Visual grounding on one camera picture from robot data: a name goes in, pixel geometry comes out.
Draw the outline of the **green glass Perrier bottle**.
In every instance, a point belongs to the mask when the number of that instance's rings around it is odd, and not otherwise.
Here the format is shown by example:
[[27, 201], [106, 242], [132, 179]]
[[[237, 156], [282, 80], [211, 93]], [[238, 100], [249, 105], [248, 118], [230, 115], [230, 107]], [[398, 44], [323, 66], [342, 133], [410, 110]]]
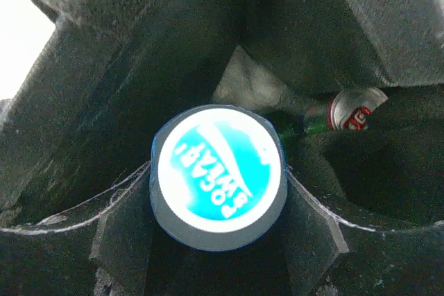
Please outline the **green glass Perrier bottle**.
[[315, 105], [305, 114], [290, 115], [281, 112], [277, 116], [277, 133], [282, 143], [290, 143], [302, 137], [328, 132], [327, 107]]

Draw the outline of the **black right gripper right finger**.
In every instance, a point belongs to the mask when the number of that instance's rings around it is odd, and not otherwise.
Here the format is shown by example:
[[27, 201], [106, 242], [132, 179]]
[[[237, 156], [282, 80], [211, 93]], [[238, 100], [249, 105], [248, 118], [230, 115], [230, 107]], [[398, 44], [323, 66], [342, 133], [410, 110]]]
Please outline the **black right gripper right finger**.
[[292, 295], [442, 295], [443, 221], [415, 225], [332, 194], [291, 173], [284, 251]]

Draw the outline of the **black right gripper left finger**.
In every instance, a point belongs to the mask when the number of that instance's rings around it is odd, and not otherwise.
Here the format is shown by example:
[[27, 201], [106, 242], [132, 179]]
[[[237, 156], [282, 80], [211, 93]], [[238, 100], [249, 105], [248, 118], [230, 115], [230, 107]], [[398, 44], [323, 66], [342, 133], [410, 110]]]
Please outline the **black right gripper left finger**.
[[150, 166], [37, 224], [1, 228], [1, 294], [143, 295]]

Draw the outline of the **silver blue energy drink can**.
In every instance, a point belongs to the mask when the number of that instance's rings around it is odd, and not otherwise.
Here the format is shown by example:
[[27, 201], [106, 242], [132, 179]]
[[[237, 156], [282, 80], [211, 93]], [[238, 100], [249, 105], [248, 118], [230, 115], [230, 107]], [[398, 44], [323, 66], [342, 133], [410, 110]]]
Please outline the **silver blue energy drink can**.
[[367, 117], [388, 100], [378, 88], [346, 89], [327, 106], [327, 124], [331, 130], [365, 130]]

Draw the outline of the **clear water bottle blue label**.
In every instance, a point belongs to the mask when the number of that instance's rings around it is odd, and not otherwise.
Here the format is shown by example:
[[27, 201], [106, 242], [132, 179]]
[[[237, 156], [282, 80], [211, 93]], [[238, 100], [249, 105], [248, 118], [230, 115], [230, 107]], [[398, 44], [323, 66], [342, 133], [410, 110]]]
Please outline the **clear water bottle blue label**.
[[159, 226], [197, 250], [225, 252], [263, 236], [287, 198], [271, 122], [234, 105], [202, 105], [153, 137], [149, 198]]

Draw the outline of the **black canvas bag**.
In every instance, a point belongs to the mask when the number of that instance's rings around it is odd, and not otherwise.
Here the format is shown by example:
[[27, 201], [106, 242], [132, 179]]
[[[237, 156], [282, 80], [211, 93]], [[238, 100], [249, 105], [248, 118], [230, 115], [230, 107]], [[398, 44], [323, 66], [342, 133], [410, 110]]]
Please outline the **black canvas bag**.
[[236, 47], [299, 94], [443, 82], [443, 0], [31, 0], [55, 29], [1, 113], [1, 226], [36, 222], [147, 159]]

